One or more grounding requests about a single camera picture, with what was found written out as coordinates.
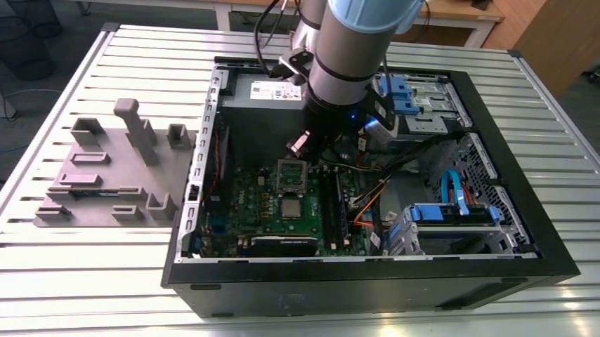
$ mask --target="workbench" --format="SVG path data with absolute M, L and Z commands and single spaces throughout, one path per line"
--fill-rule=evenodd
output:
M 159 286 L 171 228 L 37 228 L 33 212 L 76 118 L 124 128 L 112 106 L 136 98 L 154 129 L 198 130 L 214 57 L 254 58 L 246 33 L 106 27 L 0 191 L 0 334 L 600 336 L 599 155 L 525 61 L 505 51 L 393 44 L 388 59 L 469 72 L 583 273 L 557 286 L 473 311 L 200 319 Z M 277 58 L 289 44 L 277 36 L 265 56 Z
M 88 0 L 76 1 L 81 13 L 87 11 L 83 2 L 100 2 L 107 4 L 127 4 L 142 6 L 160 6 L 208 9 L 215 11 L 218 30 L 231 31 L 231 12 L 257 12 L 262 13 L 271 0 Z M 472 29 L 470 35 L 465 41 L 465 47 L 478 48 L 485 42 L 494 24 L 501 22 L 504 15 L 494 4 L 489 4 L 485 11 L 470 6 L 470 0 L 429 0 L 432 13 L 429 25 L 440 27 L 460 27 Z M 293 15 L 295 11 L 294 1 L 287 2 L 285 14 Z M 426 8 L 422 7 L 416 25 L 425 23 Z

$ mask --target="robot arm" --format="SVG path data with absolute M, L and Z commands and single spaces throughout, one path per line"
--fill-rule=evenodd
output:
M 313 29 L 313 36 L 306 35 L 310 48 L 297 48 L 281 58 L 295 74 L 294 82 L 307 83 L 305 132 L 287 145 L 298 158 L 318 160 L 343 134 L 362 128 L 366 115 L 394 127 L 392 113 L 385 113 L 392 110 L 389 104 L 373 89 L 373 77 L 392 37 L 410 28 L 424 1 L 329 0 L 323 6 L 325 0 L 305 0 L 311 19 L 303 17 L 301 26 Z M 319 8 L 325 8 L 321 25 L 311 25 L 319 22 Z

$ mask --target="green circuit board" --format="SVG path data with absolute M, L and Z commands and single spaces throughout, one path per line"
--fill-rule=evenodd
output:
M 295 167 L 281 171 L 286 184 L 299 185 Z M 211 233 L 207 255 L 237 257 L 242 241 L 255 236 L 313 237 L 318 239 L 318 256 L 365 255 L 365 234 L 349 237 L 350 244 L 333 250 L 325 246 L 319 205 L 318 170 L 306 170 L 306 193 L 278 192 L 278 167 L 237 168 L 231 188 L 231 204 L 227 214 L 208 216 L 208 226 L 222 230 Z M 343 196 L 357 194 L 351 171 L 338 171 Z

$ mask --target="sticker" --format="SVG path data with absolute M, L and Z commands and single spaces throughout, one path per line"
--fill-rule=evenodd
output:
M 302 100 L 302 89 L 290 82 L 254 81 L 251 100 Z
M 366 150 L 366 139 L 358 138 L 358 150 L 365 151 Z
M 432 105 L 432 103 L 429 102 L 429 100 L 426 98 L 414 98 L 414 103 L 417 105 Z
M 500 18 L 494 17 L 494 16 L 480 16 L 477 17 L 478 20 L 489 20 L 489 21 L 498 21 Z
M 370 239 L 371 239 L 373 244 L 374 244 L 375 247 L 378 248 L 378 245 L 382 243 L 382 240 L 378 238 L 375 232 L 371 232 L 371 237 L 370 237 Z

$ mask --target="motherboard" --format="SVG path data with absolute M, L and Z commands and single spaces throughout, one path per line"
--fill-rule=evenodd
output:
M 204 257 L 363 256 L 366 234 L 350 234 L 353 171 L 305 161 L 237 167 L 226 211 L 208 214 Z

